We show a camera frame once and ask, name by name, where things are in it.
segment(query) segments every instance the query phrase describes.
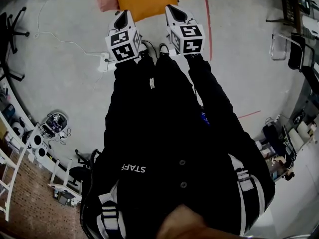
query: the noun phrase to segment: gray concrete floor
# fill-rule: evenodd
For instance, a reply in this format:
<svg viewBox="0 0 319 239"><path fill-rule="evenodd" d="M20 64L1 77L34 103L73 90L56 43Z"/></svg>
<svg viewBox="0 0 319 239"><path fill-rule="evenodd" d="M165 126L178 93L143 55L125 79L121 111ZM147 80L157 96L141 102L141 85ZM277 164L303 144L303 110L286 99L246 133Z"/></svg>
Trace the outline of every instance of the gray concrete floor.
<svg viewBox="0 0 319 239"><path fill-rule="evenodd" d="M22 82L14 82L14 85L35 120L42 121L55 109L68 115L72 135L67 145L52 144L55 157L66 165L69 158L75 160L76 148L84 153L103 149L104 117L113 91L114 72L102 75L97 71L100 59L84 55L73 44L60 43L45 34L34 38L38 14L45 1L14 0L4 9L16 15L26 6L19 27L30 32L29 38L16 39L18 52L10 55L8 64L26 75ZM180 6L195 15L208 37L205 0L180 0ZM297 73L288 68L287 62L270 59L269 48L276 26L266 23L265 19L273 17L273 13L282 13L275 7L273 0L209 0L212 72L237 116L260 111L240 119L251 137L260 133L267 117L280 113ZM114 11L100 12L96 0L48 0L39 25L40 31L77 42L87 52L101 52L106 50L104 38L113 17ZM166 35L164 15L137 22L137 26L143 37L154 45L159 45ZM208 38L203 55L209 59ZM177 60L187 72L186 60ZM231 140L231 128L229 132L226 137Z"/></svg>

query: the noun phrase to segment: white cable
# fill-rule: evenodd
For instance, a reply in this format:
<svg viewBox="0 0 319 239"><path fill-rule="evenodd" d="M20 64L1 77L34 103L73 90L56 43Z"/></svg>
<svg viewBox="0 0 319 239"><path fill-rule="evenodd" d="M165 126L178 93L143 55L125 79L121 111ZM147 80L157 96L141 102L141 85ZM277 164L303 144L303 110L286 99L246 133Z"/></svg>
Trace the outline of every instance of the white cable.
<svg viewBox="0 0 319 239"><path fill-rule="evenodd" d="M51 33L51 32L40 32L39 18L40 18L41 11L42 11L43 7L45 6L46 2L48 2L48 0L46 0L46 1L44 2L44 4L42 5L42 7L41 7L41 9L40 9L40 11L39 11L39 14L38 14L38 23L37 23L37 24L38 24L38 33L36 33L36 34L34 35L34 38L35 38L35 39L37 39L37 38L39 37L39 35L41 35L41 34L51 34L51 35L52 35L55 39L57 39L59 42L75 44L75 45L78 46L78 47L83 51L83 53L84 53L85 55L87 55L87 56L104 57L104 55L102 55L102 54L97 55L97 54L87 53L87 52L86 52L79 44L77 44L76 42L62 41L62 40L60 40L58 37L56 37L56 36L55 36L53 33Z"/></svg>

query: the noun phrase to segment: office chair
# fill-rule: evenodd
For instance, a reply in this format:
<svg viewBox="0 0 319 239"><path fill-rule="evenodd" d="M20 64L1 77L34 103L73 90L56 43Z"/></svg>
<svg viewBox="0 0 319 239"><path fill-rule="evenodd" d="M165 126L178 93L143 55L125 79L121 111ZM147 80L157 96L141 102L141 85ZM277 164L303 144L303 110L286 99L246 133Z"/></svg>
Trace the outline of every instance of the office chair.
<svg viewBox="0 0 319 239"><path fill-rule="evenodd" d="M276 58L274 56L275 40L277 38L283 38L286 40L284 55L281 58ZM288 42L291 42L290 57L288 61L289 68L292 70L299 70L299 72L305 76L313 92L319 95L319 81L316 78L313 70L315 63L315 50L306 44L306 40L304 37L296 33L292 33L291 38L288 38L279 33L273 34L270 52L271 59L274 61L285 60L287 58ZM308 47L312 51L311 66L304 65L306 47Z"/></svg>
<svg viewBox="0 0 319 239"><path fill-rule="evenodd" d="M10 72L10 70L6 64L6 61L5 61L5 57L6 57L6 53L7 53L8 43L10 43L13 54L15 54L18 51L18 49L15 47L15 45L13 43L13 37L15 35L22 35L22 36L26 36L26 37L28 37L30 35L29 32L22 33L22 32L17 32L14 29L21 13L25 10L26 10L26 7L23 7L19 11L18 15L14 19L13 24L10 23L10 20L12 19L12 14L9 15L8 18L6 16L5 12L0 15L0 40L1 40L1 43L0 43L0 67L3 68L3 72L4 72L4 74L0 77L0 81L4 77L7 77L7 76L11 77L17 81L22 81L24 79L24 75L22 77L19 77L19 76Z"/></svg>

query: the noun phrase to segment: black sneaker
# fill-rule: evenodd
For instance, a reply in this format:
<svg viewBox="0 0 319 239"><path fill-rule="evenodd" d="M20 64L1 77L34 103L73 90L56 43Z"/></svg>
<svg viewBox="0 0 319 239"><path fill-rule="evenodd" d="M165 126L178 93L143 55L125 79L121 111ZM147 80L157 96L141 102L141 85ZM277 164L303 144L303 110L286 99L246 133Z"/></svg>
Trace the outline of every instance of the black sneaker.
<svg viewBox="0 0 319 239"><path fill-rule="evenodd" d="M142 43L140 44L139 55L140 55L141 58L149 57L149 56L150 56L150 54L149 54L149 49L148 49L148 47L146 46L146 43L144 43L143 41L142 41Z"/></svg>
<svg viewBox="0 0 319 239"><path fill-rule="evenodd" d="M159 45L159 56L162 57L162 56L168 56L169 55L169 49L168 49L168 46L165 44L165 43L161 43Z"/></svg>

